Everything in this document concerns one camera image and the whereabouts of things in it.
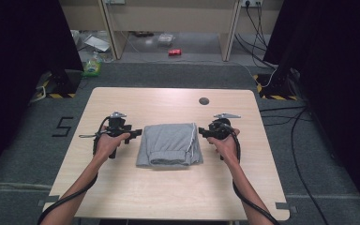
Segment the wall outlet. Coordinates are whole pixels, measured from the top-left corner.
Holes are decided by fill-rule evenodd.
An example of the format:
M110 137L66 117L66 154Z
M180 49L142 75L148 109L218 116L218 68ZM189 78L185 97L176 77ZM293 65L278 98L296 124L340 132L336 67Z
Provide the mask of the wall outlet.
M250 8L258 7L259 3L260 3L260 6L263 4L263 0L242 0L241 1L242 2L241 6L245 8L247 6L247 1L249 1L249 3L250 3L249 4Z

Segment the forearm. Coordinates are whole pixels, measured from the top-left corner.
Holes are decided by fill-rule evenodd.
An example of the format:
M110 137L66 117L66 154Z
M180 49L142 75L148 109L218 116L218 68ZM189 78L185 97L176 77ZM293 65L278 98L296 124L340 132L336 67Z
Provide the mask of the forearm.
M256 190L248 181L247 177L244 174L241 166L239 164L229 165L230 172L232 174L232 179L237 186L239 192L249 201L258 205L264 211L268 212L267 207L265 206L262 199L257 194ZM260 214L258 211L250 207L249 205L242 202L245 213L247 214L247 220L249 224L272 224L270 220Z
M96 177L102 163L103 162L101 162L101 160L98 160L98 158L93 158L89 165L84 169L80 177L66 191L66 193L61 197L61 199L66 198L66 196L69 196L86 187ZM43 219L41 224L70 224L85 195L86 192L68 202L61 204L60 206L52 210L51 213L49 213Z

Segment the dark curtain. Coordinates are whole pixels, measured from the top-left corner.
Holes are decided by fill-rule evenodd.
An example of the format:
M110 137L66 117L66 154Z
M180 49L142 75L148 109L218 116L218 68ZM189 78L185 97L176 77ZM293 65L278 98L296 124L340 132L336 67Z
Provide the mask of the dark curtain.
M360 4L285 0L268 51L266 61L300 72L308 104L360 191Z
M0 1L0 155L14 137L41 75L83 70L57 0Z

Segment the red object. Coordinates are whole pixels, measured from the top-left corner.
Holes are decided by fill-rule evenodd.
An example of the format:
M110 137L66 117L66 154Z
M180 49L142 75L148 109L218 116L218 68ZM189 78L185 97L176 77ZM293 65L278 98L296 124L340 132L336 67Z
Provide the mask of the red object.
M169 56L181 55L181 49L169 50Z

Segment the folded gray pants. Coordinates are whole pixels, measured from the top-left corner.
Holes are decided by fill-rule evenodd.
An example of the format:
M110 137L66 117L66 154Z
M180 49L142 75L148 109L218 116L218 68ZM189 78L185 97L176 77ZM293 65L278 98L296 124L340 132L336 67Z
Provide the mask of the folded gray pants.
M203 163L195 123L146 126L137 166L184 167Z

